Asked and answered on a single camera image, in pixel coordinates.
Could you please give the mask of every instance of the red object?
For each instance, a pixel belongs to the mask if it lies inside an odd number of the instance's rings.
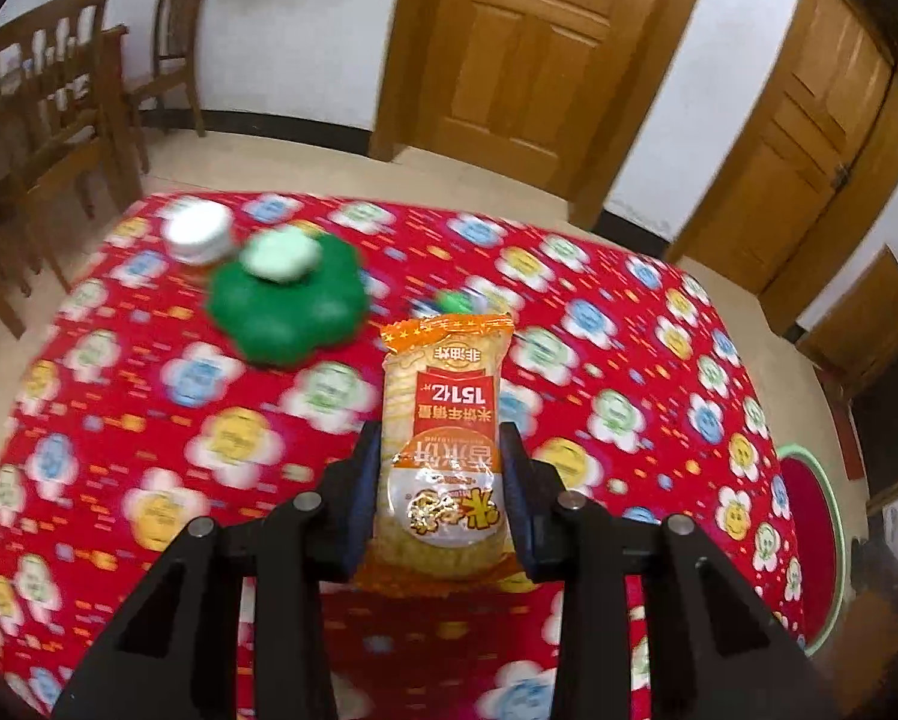
[[[796,522],[803,567],[803,615],[806,640],[825,626],[836,594],[836,538],[830,504],[812,469],[798,458],[779,461]]]
[[[207,321],[203,293],[164,254],[160,225],[177,196],[130,209],[49,328],[0,460],[2,668],[18,692],[43,709],[52,704],[189,518],[263,517],[345,457],[363,420],[380,415],[378,327],[438,290],[474,290],[491,311],[508,305],[518,314],[500,415],[517,421],[529,452],[614,514],[694,517],[801,631],[801,604],[784,598],[798,549],[788,509],[773,509],[772,442],[753,385],[693,279],[507,220],[301,194],[206,196],[233,209],[239,241],[289,220],[357,245],[372,322],[300,370],[243,365]],[[771,536],[765,560],[755,555],[760,528]],[[250,591],[239,652],[246,716]],[[326,593],[342,720],[548,713],[558,586],[515,575],[445,600]],[[630,603],[641,603],[637,583]],[[633,717],[641,720],[649,715],[646,629],[638,610],[631,616]],[[527,706],[516,705],[527,696]]]

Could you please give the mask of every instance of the beige floor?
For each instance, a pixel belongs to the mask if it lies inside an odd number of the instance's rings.
[[[210,133],[204,140],[191,132],[153,134],[150,142],[152,170],[143,179],[145,191],[292,190],[381,197],[501,215],[587,235],[567,223],[566,203],[558,197],[425,151],[407,149],[394,163],[384,164],[297,143],[220,133]],[[97,181],[95,186],[95,223],[87,223],[73,199],[62,197],[55,216],[57,229],[49,232],[64,250],[70,274],[116,220],[104,185]],[[866,485],[846,480],[830,412],[809,362],[773,335],[753,295],[697,263],[681,264],[704,284],[725,320],[753,377],[776,444],[800,443],[819,458],[830,473],[848,536],[864,536]],[[20,377],[39,350],[42,328],[63,296],[50,274],[37,276],[33,287],[28,300],[18,293],[10,298],[29,328],[23,338],[15,341],[0,324],[0,446]]]

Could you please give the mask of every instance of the snack bag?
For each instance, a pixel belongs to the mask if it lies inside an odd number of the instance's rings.
[[[443,314],[382,329],[382,468],[356,584],[444,595],[518,571],[497,447],[506,314]]]

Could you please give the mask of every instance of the door panel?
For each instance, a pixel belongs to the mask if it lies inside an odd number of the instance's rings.
[[[892,65],[844,0],[817,0],[803,52],[760,143],[689,256],[763,292],[865,142]]]
[[[441,0],[415,143],[565,194],[655,0]]]

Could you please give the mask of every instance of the floral tablecloth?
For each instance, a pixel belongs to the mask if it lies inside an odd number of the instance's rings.
[[[693,517],[801,635],[801,570],[765,419],[700,284],[647,258],[510,220],[302,194],[206,194],[240,240],[292,223],[353,242],[371,322],[300,370],[244,365],[179,278],[161,224],[191,199],[137,203],[49,327],[0,460],[0,640],[12,688],[47,712],[115,608],[183,524],[263,517],[346,457],[379,415],[378,326],[458,290],[515,314],[503,418],[568,488],[614,514]],[[561,589],[395,601],[324,587],[342,720],[548,714]],[[633,717],[648,647],[630,586]],[[252,716],[253,589],[239,641]]]

